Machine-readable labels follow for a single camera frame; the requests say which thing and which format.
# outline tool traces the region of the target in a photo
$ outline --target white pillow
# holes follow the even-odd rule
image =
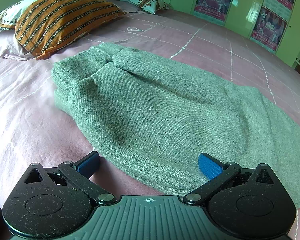
[[[14,32],[14,30],[0,31],[0,57],[18,61],[34,58],[18,43]]]

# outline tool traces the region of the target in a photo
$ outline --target bed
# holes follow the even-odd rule
[[[300,75],[259,45],[189,14],[129,13],[44,60],[0,57],[0,206],[30,163],[55,167],[93,150],[74,120],[56,108],[53,63],[104,42],[152,52],[258,88],[300,125]],[[101,158],[91,180],[116,196],[161,195]],[[300,209],[289,236],[300,240]]]

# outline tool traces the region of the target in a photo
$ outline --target crosshair marking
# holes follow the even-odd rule
[[[148,203],[152,203],[152,202],[154,201],[154,199],[153,199],[153,198],[147,198],[146,201],[147,201]]]

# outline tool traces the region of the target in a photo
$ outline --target orange striped pillowcase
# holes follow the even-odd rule
[[[107,0],[38,0],[18,19],[15,36],[36,59],[46,59],[122,15],[124,12]]]

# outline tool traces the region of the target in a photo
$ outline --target white stitched lines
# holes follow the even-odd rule
[[[12,68],[12,69],[11,69],[9,72],[7,72],[4,76],[0,77],[0,81],[1,81],[2,79],[4,79],[6,76],[8,76],[10,73],[12,73],[13,71],[15,71],[18,67],[20,67],[21,65],[23,65],[23,64],[25,64],[25,63],[27,63],[27,62],[24,61],[24,62],[22,62],[20,65],[18,65],[18,66],[16,66],[16,67]]]
[[[292,90],[291,90],[291,93],[292,93],[294,102],[296,103],[296,106],[297,106],[297,108],[298,108],[298,112],[299,112],[299,114],[300,114],[300,109],[299,109],[299,106],[298,106],[298,104],[297,104],[296,98],[294,97],[294,94],[293,94],[293,91],[292,91]]]
[[[128,27],[127,28],[127,31],[128,32],[143,32],[143,30],[140,30],[140,29],[138,29],[137,27]]]
[[[148,37],[148,36],[145,36],[145,35],[142,35],[142,34],[138,34],[138,35],[139,35],[139,36],[142,36],[142,37],[146,37],[146,38],[152,39],[152,40],[162,41],[162,40],[159,40],[159,39],[157,39],[157,38],[151,38],[151,37]],[[174,44],[174,43],[171,43],[171,42],[168,42],[168,41],[162,41],[162,42],[169,43],[169,44],[171,44],[171,45],[175,45],[175,46],[177,46],[177,47],[182,48],[181,46],[179,46],[179,45],[177,45],[177,44]]]
[[[190,43],[190,41],[192,41],[193,37],[198,33],[199,30],[202,30],[208,23],[206,23],[203,27],[201,27],[200,29],[198,29],[195,34],[192,35],[192,37],[190,38],[190,40],[174,55],[172,55],[169,59],[172,59],[174,56],[178,55],[181,51],[183,51],[186,46],[188,46],[188,44]]]
[[[271,89],[270,89],[270,87],[269,87],[269,81],[268,81],[268,75],[267,75],[266,69],[265,69],[265,67],[263,66],[263,63],[261,62],[260,58],[259,58],[254,52],[252,52],[252,53],[258,58],[258,60],[260,61],[261,65],[262,65],[262,67],[263,67],[263,70],[264,70],[264,72],[265,72],[265,74],[266,74],[266,80],[267,80],[267,86],[268,86],[268,89],[269,89],[269,91],[270,91],[270,94],[272,95],[274,104],[276,105],[277,103],[275,102],[274,95],[273,95],[273,93],[272,93],[272,91],[271,91]]]
[[[140,21],[144,21],[144,22],[149,22],[149,21],[146,21],[146,20],[136,19],[136,18],[132,18],[132,17],[131,17],[130,19],[140,20]],[[179,29],[176,29],[176,28],[172,28],[172,27],[169,27],[169,26],[166,26],[166,25],[162,25],[161,23],[157,23],[157,25],[161,25],[161,26],[163,26],[163,27],[167,27],[167,28],[170,28],[170,29],[173,29],[173,30],[177,30],[177,31],[183,32],[183,33],[187,33],[187,32],[185,32],[185,31],[182,31],[182,30],[179,30]]]
[[[18,102],[20,102],[22,99],[27,98],[27,97],[33,95],[35,92],[37,92],[40,88],[42,88],[42,86],[48,81],[49,78],[51,78],[51,76],[49,76],[49,77],[41,84],[41,86],[38,87],[35,91],[33,91],[33,92],[32,92],[31,94],[29,94],[29,95],[26,95],[26,96],[20,98],[17,102],[15,102],[15,104],[18,103]]]
[[[88,40],[88,41],[94,41],[94,40],[90,40],[90,39],[88,39],[88,38],[86,38],[86,37],[83,37],[84,39],[86,39],[86,40]]]
[[[113,43],[119,43],[119,42],[123,42],[123,41],[128,41],[128,40],[130,40],[131,38],[134,38],[135,36],[131,36],[130,38],[127,38],[127,39],[125,39],[125,40],[120,40],[120,41],[114,41]]]
[[[244,40],[244,43],[246,44],[247,49],[250,50],[249,47],[248,47],[248,44],[247,44],[246,40],[242,36],[241,36],[241,38]]]
[[[215,62],[215,63],[218,63],[219,65],[221,65],[221,66],[223,66],[223,67],[225,67],[225,68],[228,68],[227,66],[222,65],[221,63],[216,62],[216,61],[214,61],[213,59],[208,58],[208,57],[205,57],[205,56],[203,56],[203,55],[201,55],[201,54],[198,54],[198,53],[196,53],[196,52],[194,52],[194,51],[192,51],[192,50],[189,50],[189,49],[185,49],[185,50],[187,50],[187,51],[189,51],[189,52],[192,52],[192,53],[194,53],[194,54],[196,54],[196,55],[198,55],[198,56],[200,56],[200,57],[204,57],[204,58],[206,58],[206,59],[208,59],[208,60],[211,60],[211,61],[213,61],[213,62]]]
[[[297,228],[296,228],[296,237],[294,238],[294,240],[297,240],[298,224],[299,224],[299,211],[298,211],[298,209],[297,209]]]
[[[127,31],[123,31],[123,30],[119,30],[119,29],[114,29],[114,28],[111,28],[109,26],[103,26],[103,28],[108,28],[108,29],[111,29],[111,30],[119,31],[119,32],[124,32],[124,33],[130,33],[130,34],[138,35],[138,33],[132,33],[132,32],[127,32]]]
[[[230,74],[231,74],[231,77],[230,77],[230,79],[231,79],[231,82],[233,83],[233,78],[232,78],[233,56],[232,56],[232,46],[231,46],[231,42],[229,41],[229,43],[230,43],[230,54],[231,54],[231,63],[230,63]]]
[[[253,82],[252,80],[250,80],[249,78],[247,78],[245,76],[242,76],[242,77],[245,78],[246,80],[249,80],[253,84],[257,85],[258,87],[262,88],[263,90],[268,91],[267,89],[263,88],[262,86],[258,85],[257,83]],[[280,98],[278,96],[276,96],[276,97],[279,98],[280,100],[282,100],[284,103],[286,103],[288,105],[288,103],[285,100],[283,100],[282,98]]]
[[[49,62],[47,59],[43,59],[43,61],[49,63],[50,65],[53,65],[53,63]]]
[[[198,37],[198,36],[196,36],[196,37],[199,38],[199,39],[201,39],[201,40],[210,42],[210,43],[212,43],[212,44],[214,44],[214,45],[216,45],[216,46],[218,46],[218,47],[220,47],[220,48],[223,48],[223,49],[225,49],[226,51],[229,51],[228,49],[226,49],[226,48],[224,48],[224,47],[222,47],[222,46],[220,46],[220,45],[218,45],[218,44],[215,44],[215,43],[213,43],[212,41],[208,41],[208,40],[206,40],[206,39],[204,39],[204,38],[201,38],[201,37]]]
[[[155,25],[152,25],[150,28],[146,29],[143,33],[145,33],[146,31],[151,30],[153,27],[156,27],[157,25],[161,25],[161,23],[165,23],[165,22],[168,21],[168,20],[165,20],[165,21],[163,21],[163,22],[156,23]]]

